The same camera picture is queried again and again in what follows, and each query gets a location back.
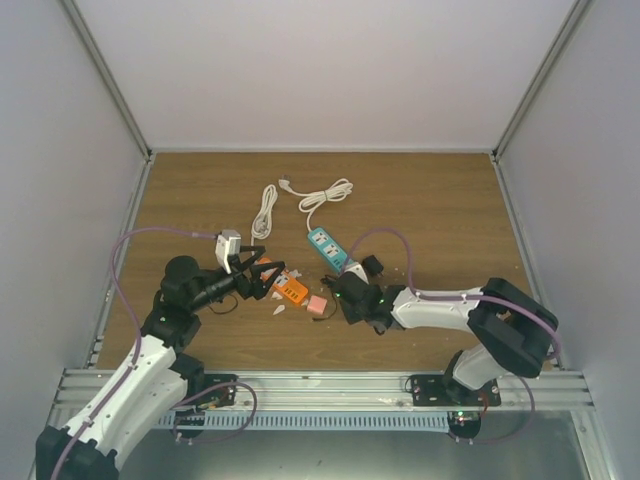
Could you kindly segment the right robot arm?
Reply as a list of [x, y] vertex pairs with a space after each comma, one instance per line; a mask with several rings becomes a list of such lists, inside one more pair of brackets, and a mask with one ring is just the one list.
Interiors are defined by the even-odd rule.
[[352, 272], [331, 284], [345, 319], [364, 322], [383, 335], [390, 330], [438, 328], [474, 335], [478, 344], [457, 352], [440, 381], [444, 396], [464, 405], [507, 373], [539, 376], [549, 351], [557, 351], [558, 319], [502, 278], [463, 291], [381, 287]]

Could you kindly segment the orange power strip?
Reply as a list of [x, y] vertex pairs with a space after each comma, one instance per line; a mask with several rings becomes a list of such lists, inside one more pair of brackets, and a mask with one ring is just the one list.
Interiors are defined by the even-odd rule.
[[290, 300], [296, 306], [301, 306], [307, 299], [308, 288], [300, 283], [286, 268], [273, 267], [264, 270], [260, 276], [264, 283], [272, 280], [271, 289], [283, 298]]

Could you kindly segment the teal power strip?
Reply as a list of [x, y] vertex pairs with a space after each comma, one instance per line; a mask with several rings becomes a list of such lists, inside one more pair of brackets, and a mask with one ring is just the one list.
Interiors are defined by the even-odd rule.
[[307, 239], [334, 272], [340, 272], [347, 261], [347, 252], [322, 228], [311, 230]]

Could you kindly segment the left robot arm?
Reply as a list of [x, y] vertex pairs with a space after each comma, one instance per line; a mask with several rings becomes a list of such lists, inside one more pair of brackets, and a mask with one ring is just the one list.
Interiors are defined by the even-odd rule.
[[184, 352], [201, 326], [197, 313], [231, 294], [264, 298], [285, 268], [262, 261], [264, 253], [262, 246], [234, 247], [214, 270], [191, 256], [172, 258], [130, 353], [78, 414], [37, 438], [36, 478], [116, 479], [164, 414], [201, 400], [203, 364]]

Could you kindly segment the pink charger plug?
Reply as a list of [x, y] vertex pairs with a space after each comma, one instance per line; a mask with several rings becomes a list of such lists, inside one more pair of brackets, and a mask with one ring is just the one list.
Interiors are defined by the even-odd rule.
[[327, 299], [321, 296], [311, 295], [306, 305], [306, 310], [314, 315], [322, 316], [327, 306]]

